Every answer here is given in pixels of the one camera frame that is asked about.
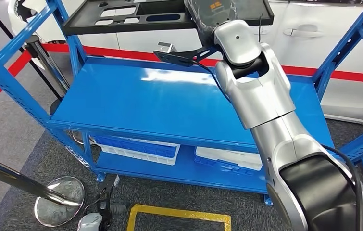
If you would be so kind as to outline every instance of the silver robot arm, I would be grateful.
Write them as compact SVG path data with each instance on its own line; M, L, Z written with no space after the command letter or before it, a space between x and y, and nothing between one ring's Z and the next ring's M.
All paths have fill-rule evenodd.
M216 80L252 132L281 218L295 231L355 230L352 175L300 122L290 82L272 49L258 43L242 20L219 25L213 35L224 54ZM245 77L253 72L260 77Z

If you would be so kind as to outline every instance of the lower shelf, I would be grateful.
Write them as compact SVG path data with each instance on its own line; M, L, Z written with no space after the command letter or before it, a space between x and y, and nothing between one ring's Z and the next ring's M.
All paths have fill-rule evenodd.
M252 176L238 175L195 163L193 146L182 145L173 166L105 152L100 153L96 165L106 173L267 194L263 170Z

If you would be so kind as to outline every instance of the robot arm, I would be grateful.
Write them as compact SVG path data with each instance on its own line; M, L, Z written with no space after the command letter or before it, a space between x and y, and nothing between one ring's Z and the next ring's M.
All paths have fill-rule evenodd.
M164 62L184 66L197 64L214 48L224 55L215 67L216 81L243 127L252 132L267 191L284 222L295 231L361 230L355 222L356 202L363 196L356 196L358 187L347 167L300 122L289 94L290 82L272 49L258 43L247 23L233 16L233 1L224 3L229 8L216 14L216 21L223 21L215 24L208 14L199 14L208 1L185 0L185 5L202 44L210 48L198 49L196 55L191 51L155 54ZM254 72L260 77L245 77ZM363 207L363 201L357 204Z

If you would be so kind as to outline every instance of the car door handle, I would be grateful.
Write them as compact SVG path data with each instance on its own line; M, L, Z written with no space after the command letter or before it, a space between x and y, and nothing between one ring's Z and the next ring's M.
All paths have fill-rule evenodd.
M324 35L324 33L313 24L302 24L294 28L287 28L283 30L283 34L291 37L302 38L318 38Z

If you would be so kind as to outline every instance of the shelf surface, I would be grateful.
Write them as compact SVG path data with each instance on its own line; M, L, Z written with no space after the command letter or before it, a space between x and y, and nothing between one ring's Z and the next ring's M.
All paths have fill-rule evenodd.
M173 166L104 152L100 153L96 165L98 170L107 173L267 194L262 170L250 176L195 163L192 146L180 147Z
M204 72L197 66L89 57L49 123L110 135L253 151L251 132L243 129L232 105ZM320 143L332 146L311 78L288 78L300 120Z

